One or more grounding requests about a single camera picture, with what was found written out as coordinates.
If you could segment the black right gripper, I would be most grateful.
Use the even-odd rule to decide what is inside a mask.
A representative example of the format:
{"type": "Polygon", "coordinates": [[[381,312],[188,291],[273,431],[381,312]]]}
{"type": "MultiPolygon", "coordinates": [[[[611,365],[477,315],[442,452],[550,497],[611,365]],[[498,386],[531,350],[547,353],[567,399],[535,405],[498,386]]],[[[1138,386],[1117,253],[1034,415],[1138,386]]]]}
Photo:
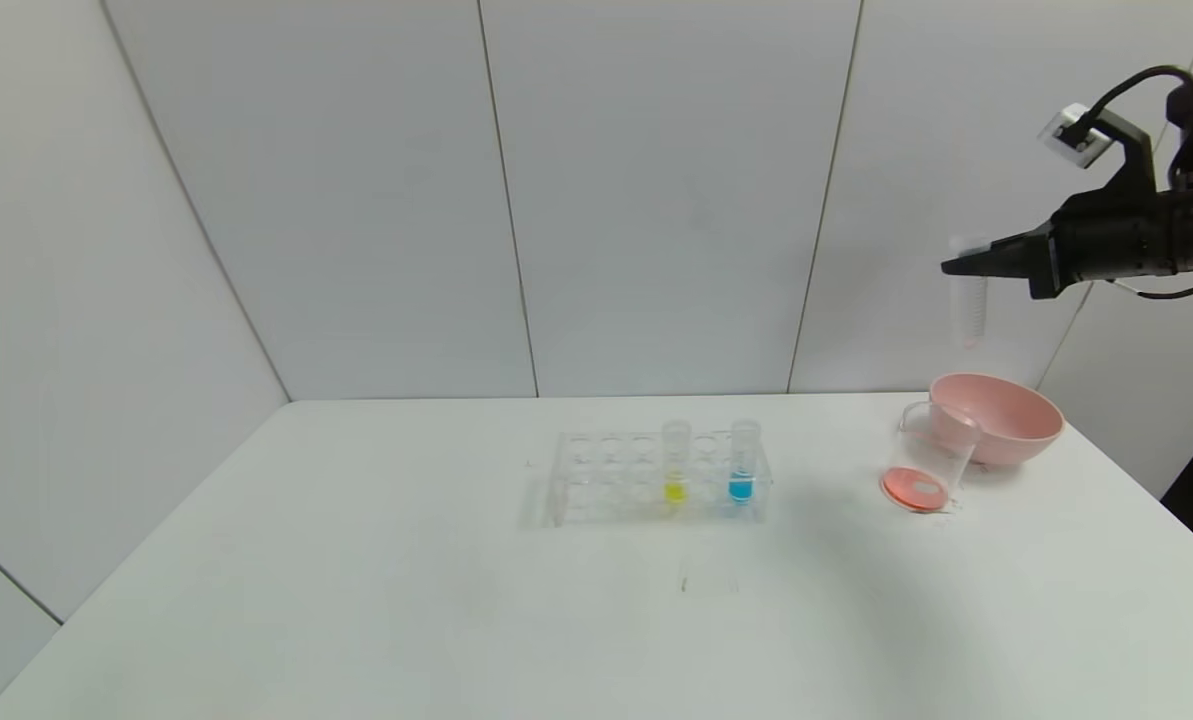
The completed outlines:
{"type": "Polygon", "coordinates": [[[953,237],[944,275],[1030,279],[1034,299],[1056,299],[1077,283],[1176,273],[1169,221],[1152,200],[1073,195],[1043,231],[993,240],[953,237]]]}

